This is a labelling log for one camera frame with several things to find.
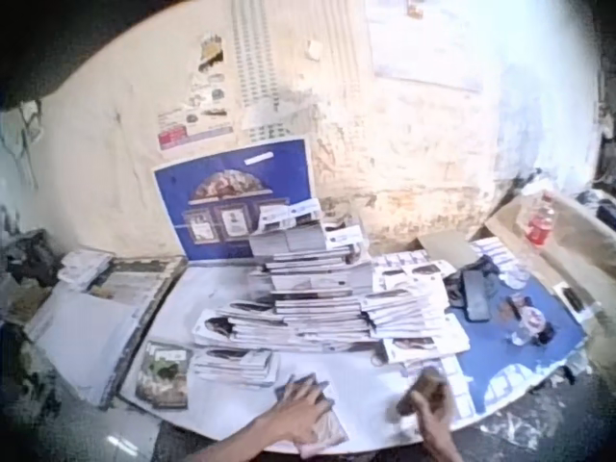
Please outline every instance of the pile of cards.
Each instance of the pile of cards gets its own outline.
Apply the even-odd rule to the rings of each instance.
[[[318,199],[269,208],[259,216],[259,226],[249,237],[255,257],[276,253],[326,250],[325,228]]]
[[[156,409],[187,409],[191,355],[183,346],[147,342],[137,377],[137,398]]]
[[[377,339],[421,338],[438,335],[447,328],[447,290],[440,273],[407,273],[394,269],[396,285],[366,295],[362,312],[372,324]]]
[[[389,363],[417,362],[437,359],[471,349],[469,336],[458,318],[445,315],[444,328],[430,335],[413,338],[384,339]]]
[[[58,279],[71,289],[84,292],[98,275],[109,267],[113,253],[80,248],[73,250],[62,259],[64,268],[58,271]]]
[[[340,294],[348,291],[330,293]],[[206,309],[192,336],[199,345],[304,352],[343,351],[355,342],[373,341],[357,298],[307,298],[299,307],[295,301],[280,299],[270,305],[238,300],[217,310]]]
[[[316,380],[314,375],[307,375],[303,378],[300,378],[298,381],[294,382],[292,386],[298,388],[306,380]],[[328,382],[318,382],[320,386],[324,387]],[[278,400],[282,399],[285,393],[285,386],[278,387],[275,390],[276,397]],[[332,391],[328,390],[329,397],[331,396]],[[317,402],[327,399],[327,397],[321,393],[321,395],[317,398]],[[307,459],[309,457],[313,457],[314,455],[319,454],[327,448],[331,448],[332,446],[340,445],[341,443],[348,441],[348,435],[345,432],[338,416],[334,412],[333,408],[327,411],[325,414],[321,416],[320,419],[317,420],[313,427],[313,431],[317,437],[317,441],[315,443],[310,443],[306,445],[297,444],[297,450],[299,451],[299,455],[302,459]]]
[[[364,243],[359,224],[350,220],[325,222],[318,199],[267,208],[250,235],[252,254],[269,259],[281,253],[324,251]]]
[[[372,291],[372,262],[352,246],[325,251],[276,254],[265,263],[276,291],[351,288],[354,295]]]
[[[280,356],[267,349],[240,349],[214,346],[201,349],[191,369],[205,380],[266,388],[273,385],[280,367]]]

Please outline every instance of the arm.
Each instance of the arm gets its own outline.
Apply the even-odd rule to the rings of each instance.
[[[301,386],[291,378],[283,398],[268,412],[229,438],[189,456],[187,462],[245,462],[277,441],[315,441],[313,425],[333,405],[328,399],[317,402],[321,392],[314,377]]]
[[[411,393],[417,410],[417,422],[423,436],[423,446],[437,462],[464,462],[451,438],[449,424],[453,415],[453,396],[449,385],[445,387],[443,405],[434,413],[430,404],[418,392]]]

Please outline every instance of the white paper sheet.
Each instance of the white paper sheet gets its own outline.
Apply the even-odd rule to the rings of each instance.
[[[59,285],[41,310],[26,331],[77,394],[98,405],[137,328],[136,308]]]
[[[471,0],[366,0],[378,77],[481,91]],[[409,7],[421,12],[412,17]]]

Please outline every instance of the picture frame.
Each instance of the picture frame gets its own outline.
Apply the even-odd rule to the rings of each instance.
[[[253,226],[245,203],[217,207],[216,213],[226,242],[248,240]]]
[[[220,236],[209,209],[189,210],[182,215],[195,244],[220,243]]]

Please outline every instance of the blue tablecloth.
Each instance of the blue tablecloth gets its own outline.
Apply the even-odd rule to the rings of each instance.
[[[551,322],[556,332],[546,346],[532,343],[515,346],[509,335],[515,329],[515,319],[504,319],[500,307],[508,295],[521,292],[532,298],[532,304]],[[464,374],[473,380],[469,388],[475,410],[478,414],[486,411],[485,397],[490,380],[507,366],[522,366],[533,372],[565,360],[573,350],[580,346],[585,334],[563,303],[551,295],[535,278],[530,278],[526,287],[514,291],[500,283],[498,291],[490,299],[492,319],[488,322],[468,322],[464,311],[451,309],[464,326],[470,340],[471,349],[458,355]]]

